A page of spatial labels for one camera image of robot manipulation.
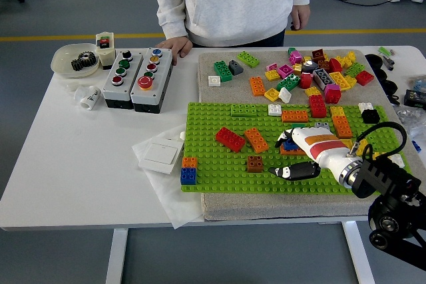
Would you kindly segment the person's left hand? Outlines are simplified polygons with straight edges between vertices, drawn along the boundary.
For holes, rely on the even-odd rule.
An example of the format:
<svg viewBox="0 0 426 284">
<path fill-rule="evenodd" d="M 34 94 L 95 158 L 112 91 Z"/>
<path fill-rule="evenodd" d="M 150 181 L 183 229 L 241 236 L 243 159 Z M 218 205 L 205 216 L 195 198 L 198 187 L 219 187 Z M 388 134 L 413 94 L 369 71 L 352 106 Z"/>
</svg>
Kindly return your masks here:
<svg viewBox="0 0 426 284">
<path fill-rule="evenodd" d="M 291 30 L 300 31 L 304 29 L 309 21 L 310 6 L 309 5 L 294 5 L 291 12 Z"/>
</svg>

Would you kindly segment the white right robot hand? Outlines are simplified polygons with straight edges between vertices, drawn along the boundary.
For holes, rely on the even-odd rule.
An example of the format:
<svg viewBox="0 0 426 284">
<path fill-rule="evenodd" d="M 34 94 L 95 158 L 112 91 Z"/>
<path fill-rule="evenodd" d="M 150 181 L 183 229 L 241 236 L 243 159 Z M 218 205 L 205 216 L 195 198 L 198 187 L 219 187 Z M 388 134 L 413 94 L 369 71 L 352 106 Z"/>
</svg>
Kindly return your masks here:
<svg viewBox="0 0 426 284">
<path fill-rule="evenodd" d="M 293 140 L 310 158 L 283 168 L 269 168 L 273 175 L 288 181 L 306 180 L 319 176 L 322 168 L 332 172 L 339 184 L 350 187 L 350 176 L 355 176 L 362 164 L 361 158 L 349 156 L 349 148 L 327 128 L 293 128 L 280 135 L 276 146 Z"/>
</svg>

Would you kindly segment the person's right hand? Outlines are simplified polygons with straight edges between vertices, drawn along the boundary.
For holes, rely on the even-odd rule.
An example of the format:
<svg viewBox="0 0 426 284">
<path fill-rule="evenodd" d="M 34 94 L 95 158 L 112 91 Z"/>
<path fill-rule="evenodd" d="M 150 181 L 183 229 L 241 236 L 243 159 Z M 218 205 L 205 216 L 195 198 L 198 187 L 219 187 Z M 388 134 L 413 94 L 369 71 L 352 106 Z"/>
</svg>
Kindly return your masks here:
<svg viewBox="0 0 426 284">
<path fill-rule="evenodd" d="M 176 66 L 179 58 L 184 58 L 193 48 L 193 43 L 187 37 L 174 37 L 156 45 L 159 49 L 170 49 L 172 65 Z"/>
</svg>

